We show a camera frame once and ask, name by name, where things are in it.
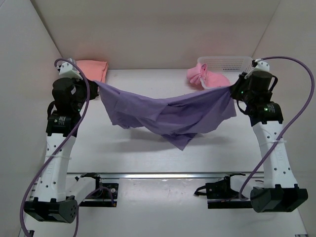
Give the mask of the purple t shirt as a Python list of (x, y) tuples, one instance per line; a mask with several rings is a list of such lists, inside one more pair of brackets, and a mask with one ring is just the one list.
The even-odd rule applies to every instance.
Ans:
[(227, 86), (154, 99), (98, 82), (101, 101), (113, 125), (144, 127), (184, 150), (197, 134), (212, 132), (236, 109)]

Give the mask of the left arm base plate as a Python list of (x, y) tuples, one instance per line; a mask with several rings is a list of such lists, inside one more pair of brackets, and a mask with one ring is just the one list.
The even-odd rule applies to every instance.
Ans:
[(80, 207), (117, 207), (119, 184), (103, 181), (100, 174), (84, 173), (80, 178), (93, 178), (95, 191), (80, 203)]

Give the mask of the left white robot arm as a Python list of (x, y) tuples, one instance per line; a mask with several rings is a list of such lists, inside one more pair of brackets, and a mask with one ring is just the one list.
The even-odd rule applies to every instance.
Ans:
[(84, 103), (98, 96), (90, 80), (60, 78), (53, 83), (54, 100), (47, 108), (45, 168), (36, 178), (35, 194), (22, 204), (22, 211), (39, 222), (72, 223), (78, 200), (66, 191), (70, 154), (75, 143)]

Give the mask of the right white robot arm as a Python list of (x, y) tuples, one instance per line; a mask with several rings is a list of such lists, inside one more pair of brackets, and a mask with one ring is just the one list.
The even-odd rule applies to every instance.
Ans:
[(271, 100), (277, 82), (269, 72), (243, 72), (230, 87), (231, 97), (246, 105), (241, 112), (249, 116), (258, 140), (262, 159), (257, 166), (264, 168), (264, 181), (260, 187), (252, 183), (253, 170), (245, 180), (235, 178), (223, 183), (221, 191), (228, 198), (239, 192), (258, 213), (292, 212), (308, 199), (308, 191), (299, 188), (288, 161), (281, 107)]

